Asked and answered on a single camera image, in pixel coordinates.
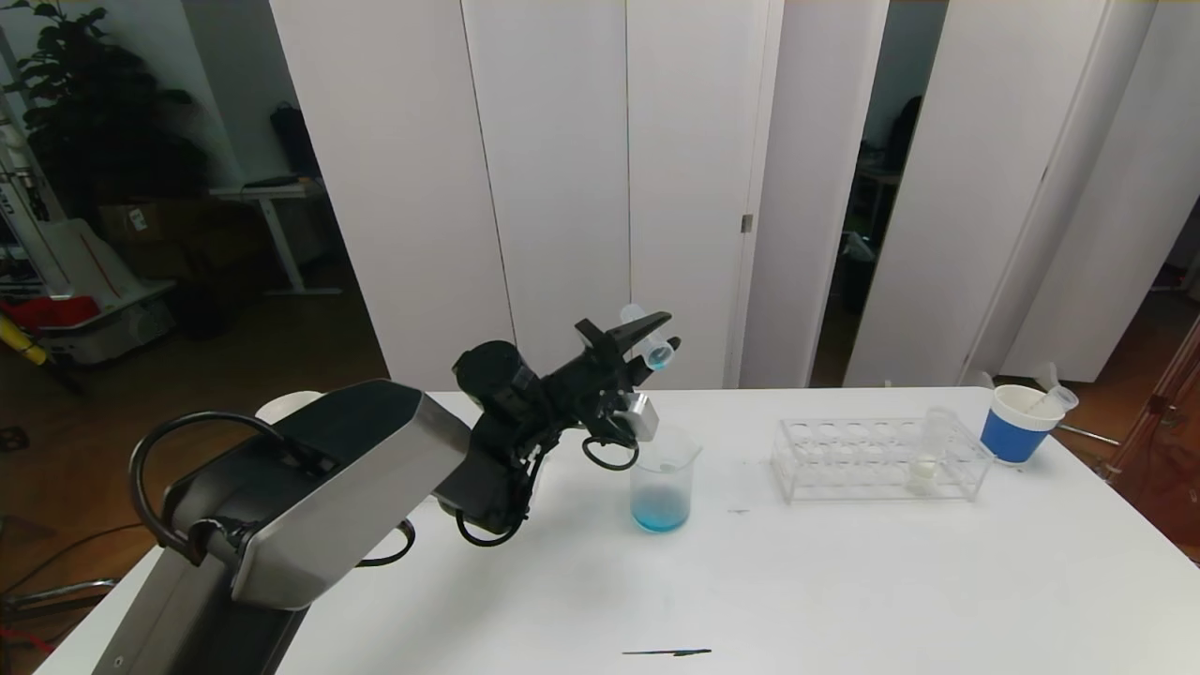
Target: green leaves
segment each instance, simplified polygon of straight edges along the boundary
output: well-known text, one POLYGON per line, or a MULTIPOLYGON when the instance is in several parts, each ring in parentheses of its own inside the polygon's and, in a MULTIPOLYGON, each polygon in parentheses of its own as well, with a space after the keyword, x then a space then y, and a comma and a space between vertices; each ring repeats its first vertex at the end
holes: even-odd
POLYGON ((172 108, 192 96, 161 89, 140 56, 101 40, 103 7, 68 17, 56 1, 0 4, 50 19, 37 50, 18 62, 18 82, 4 89, 37 100, 24 115, 28 141, 68 211, 95 215, 103 199, 203 191, 208 157, 169 123, 172 108))

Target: white table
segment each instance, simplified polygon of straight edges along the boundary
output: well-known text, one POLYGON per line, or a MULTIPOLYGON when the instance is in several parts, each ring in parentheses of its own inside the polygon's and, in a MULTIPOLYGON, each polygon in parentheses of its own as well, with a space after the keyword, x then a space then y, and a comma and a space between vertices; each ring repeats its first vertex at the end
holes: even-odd
MULTIPOLYGON (((564 436, 511 542, 473 548, 421 504, 413 551, 319 599, 278 673, 1200 673, 1200 572, 1052 440, 1022 468, 994 467, 976 503, 785 507, 768 473, 776 419, 942 405, 979 429, 990 392, 652 396, 706 446, 683 528, 640 531, 628 476, 564 436), (620 653, 677 649, 713 651, 620 653)), ((437 398, 474 419, 466 396, 437 398)), ((42 675, 90 671, 155 555, 42 675)))
POLYGON ((308 288, 304 285, 304 276, 296 264, 295 256, 292 255, 292 245, 288 244, 280 215, 275 213, 275 199, 308 199, 325 195, 325 186, 319 180, 301 180, 288 185, 275 185, 270 187, 215 187, 209 190, 209 195, 221 199, 233 202, 258 202, 258 208, 263 210, 263 219, 271 231, 271 240, 275 243, 275 252, 280 256, 280 264, 288 275, 292 289, 288 295, 331 295, 341 293, 341 288, 308 288))

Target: black cable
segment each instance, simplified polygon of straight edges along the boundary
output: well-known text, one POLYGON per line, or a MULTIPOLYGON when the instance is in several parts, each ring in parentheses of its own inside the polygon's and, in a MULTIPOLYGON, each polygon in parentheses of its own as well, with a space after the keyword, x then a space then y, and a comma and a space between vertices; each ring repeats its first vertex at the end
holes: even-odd
MULTIPOLYGON (((538 482, 538 471, 541 470, 541 462, 542 462, 542 460, 546 459, 546 454, 547 454, 546 452, 542 452, 541 454, 538 455, 538 459, 535 459, 534 462, 533 462, 533 471, 529 472, 529 486, 524 490, 524 509, 527 512, 528 512, 528 508, 529 508, 529 498, 533 496, 534 484, 536 484, 536 482, 538 482)), ((463 516, 462 509, 460 508, 460 509, 456 509, 454 512, 454 521, 455 521, 455 525, 458 526, 458 533, 462 534, 462 538, 467 539, 467 542, 469 542, 469 543, 472 543, 472 544, 474 544, 476 546, 481 546, 481 548, 485 548, 485 549, 488 549, 488 548, 492 548, 492 546, 498 546, 498 545, 503 544, 504 542, 508 542, 509 539, 511 539, 512 537, 515 537, 516 533, 517 533, 517 530, 521 528, 521 524, 524 522, 526 518, 528 518, 528 513, 522 514, 521 515, 521 520, 517 520, 512 525, 511 530, 509 530, 508 532, 500 534, 499 537, 497 537, 494 539, 480 539, 479 537, 476 537, 476 536, 474 536, 474 534, 472 534, 470 532, 467 531, 467 521, 466 521, 466 518, 463 516)))
POLYGON ((79 540, 77 540, 77 542, 74 542, 72 544, 66 545, 65 548, 62 548, 61 550, 59 550, 59 552, 52 555, 50 557, 48 557, 44 561, 42 561, 41 565, 38 565, 34 569, 29 571, 28 574, 25 574, 20 579, 17 579, 14 583, 10 584, 7 589, 5 589, 4 591, 0 591, 0 596, 7 596, 8 593, 13 592, 22 584, 24 584, 25 581, 29 581, 30 579, 32 579, 34 577, 36 577, 41 571, 43 571, 47 567, 49 567, 54 561, 59 560, 60 557, 62 557, 67 552, 70 552, 70 551, 72 551, 72 550, 74 550, 77 548, 86 544, 88 542, 91 542, 92 539, 98 539, 101 537, 104 537, 107 534, 112 534, 114 532, 120 532, 122 530, 132 530, 134 527, 142 527, 142 524, 140 522, 130 522, 128 525, 121 525, 119 527, 109 527, 108 530, 104 530, 102 532, 96 532, 95 534, 89 534, 89 536, 84 537, 83 539, 79 539, 79 540))
POLYGON ((521 522, 523 522, 524 519, 518 520, 516 522, 516 525, 512 526, 511 530, 509 530, 508 532, 500 534, 499 537, 497 537, 494 539, 480 539, 479 537, 476 537, 476 536, 472 534, 470 532, 468 532, 467 531, 467 521, 463 520, 462 509, 458 509, 458 510, 454 512, 454 521, 455 521, 455 525, 458 526, 458 533, 462 534, 463 539, 467 539, 467 542, 469 542, 469 543, 472 543, 472 544, 474 544, 476 546, 490 549, 492 546, 498 546, 498 545, 503 544, 504 542, 508 542, 509 539, 511 539, 514 536, 516 536, 517 530, 521 528, 521 522))
POLYGON ((403 522, 396 526, 396 530, 400 530, 404 534, 404 538, 408 539, 408 543, 404 544, 404 548, 400 549, 400 552, 385 557, 368 557, 354 567, 383 567, 404 557, 408 549, 413 548, 413 544, 416 543, 416 527, 413 527, 413 524, 406 518, 403 522))
POLYGON ((137 512, 138 518, 142 519, 142 524, 150 530, 150 532, 155 536, 155 539, 161 545, 179 552, 196 565, 199 565, 200 558, 203 557, 200 551, 192 546, 187 539, 181 537, 178 532, 170 530, 162 521, 162 518, 154 512, 154 508, 150 507, 150 500, 146 497, 145 489, 145 464, 146 458, 150 455, 150 449, 167 434, 170 434, 181 426, 187 426, 188 424, 217 419, 245 424, 259 434, 270 436, 277 441, 282 446, 283 450, 292 455, 301 466, 308 461, 308 458, 293 447, 292 443, 289 443, 282 434, 276 431, 274 426, 262 419, 258 419, 257 417, 238 414, 235 412, 202 411, 187 413, 155 426, 144 438, 138 441, 138 444, 133 448, 133 454, 130 456, 128 470, 130 496, 133 498, 133 510, 137 512))
POLYGON ((583 440, 583 454, 586 454, 588 459, 592 460, 592 462, 599 466, 600 468, 607 468, 608 471, 625 471, 628 468, 632 468, 632 466, 637 464, 637 456, 641 454, 641 450, 638 450, 636 441, 626 442, 622 441, 620 438, 588 436, 587 438, 583 440), (601 446, 610 446, 610 444, 620 446, 625 449, 634 450, 634 456, 629 458, 629 461, 625 464, 608 464, 592 453, 592 449, 588 448, 588 446, 592 443, 600 443, 601 446))

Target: wooden floor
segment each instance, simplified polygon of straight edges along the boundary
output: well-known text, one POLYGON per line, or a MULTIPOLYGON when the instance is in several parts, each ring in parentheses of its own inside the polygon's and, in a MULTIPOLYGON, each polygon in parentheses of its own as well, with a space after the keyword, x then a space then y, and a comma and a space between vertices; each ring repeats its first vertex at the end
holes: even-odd
MULTIPOLYGON (((170 336, 106 368, 76 372, 86 390, 83 398, 10 350, 0 351, 0 426, 24 426, 32 441, 29 449, 0 455, 0 513, 58 530, 50 538, 34 539, 19 527, 6 527, 0 536, 0 587, 76 539, 136 521, 125 467, 133 444, 155 424, 204 408, 253 413, 288 392, 385 377, 362 300, 353 283, 343 287, 352 291, 264 297, 221 338, 193 342, 170 336)), ((148 466, 150 495, 161 495, 173 479, 245 434, 215 423, 168 436, 148 466)), ((142 530, 108 536, 58 561, 22 590, 120 577, 150 545, 142 530)), ((78 616, 19 628, 46 638, 78 616)), ((31 671, 42 658, 28 647, 12 652, 17 674, 31 671)))

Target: white door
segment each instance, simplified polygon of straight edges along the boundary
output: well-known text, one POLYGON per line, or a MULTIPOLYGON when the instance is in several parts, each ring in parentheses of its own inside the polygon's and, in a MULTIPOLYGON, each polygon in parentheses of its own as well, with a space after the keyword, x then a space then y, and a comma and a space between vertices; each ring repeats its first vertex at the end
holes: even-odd
POLYGON ((626 12, 632 297, 670 311, 666 333, 683 340, 647 384, 733 387, 754 235, 742 222, 758 210, 782 2, 638 0, 626 12))
POLYGON ((624 0, 463 0, 516 345, 547 374, 629 303, 624 0))
POLYGON ((684 340, 653 386, 736 383, 781 8, 277 1, 392 377, 487 339, 546 372, 632 297, 684 340))
POLYGON ((463 351, 512 340, 458 4, 272 10, 388 371, 455 389, 463 351))
POLYGON ((809 381, 887 13, 887 0, 784 8, 742 387, 809 381))
POLYGON ((1094 0, 949 4, 846 386, 959 381, 1104 12, 1094 0))
POLYGON ((1159 2, 1062 245, 1004 362, 1091 382, 1200 193, 1200 5, 1159 2))

